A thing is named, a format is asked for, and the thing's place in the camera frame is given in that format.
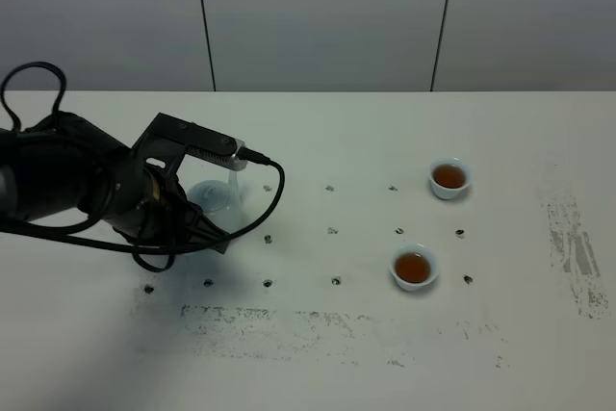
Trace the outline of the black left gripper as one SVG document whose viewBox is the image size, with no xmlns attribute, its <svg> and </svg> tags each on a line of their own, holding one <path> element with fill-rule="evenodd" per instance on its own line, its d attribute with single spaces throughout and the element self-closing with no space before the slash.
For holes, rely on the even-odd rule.
<svg viewBox="0 0 616 411">
<path fill-rule="evenodd" d="M 142 169 L 142 190 L 131 198 L 115 195 L 110 225 L 129 244 L 160 250 L 163 255 L 213 249 L 223 254 L 229 233 L 214 225 L 201 208 L 187 199 L 178 177 L 160 167 Z"/>
</svg>

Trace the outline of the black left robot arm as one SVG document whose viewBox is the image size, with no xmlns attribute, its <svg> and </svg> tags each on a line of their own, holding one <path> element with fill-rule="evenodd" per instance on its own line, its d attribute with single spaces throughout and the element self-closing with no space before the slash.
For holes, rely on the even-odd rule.
<svg viewBox="0 0 616 411">
<path fill-rule="evenodd" d="M 237 142 L 157 114 L 131 147 L 87 120 L 48 116 L 17 136 L 1 134 L 1 214 L 25 222 L 76 208 L 127 243 L 147 247 L 210 244 L 226 251 L 228 232 L 190 202 L 177 170 L 185 156 L 225 167 Z"/>
</svg>

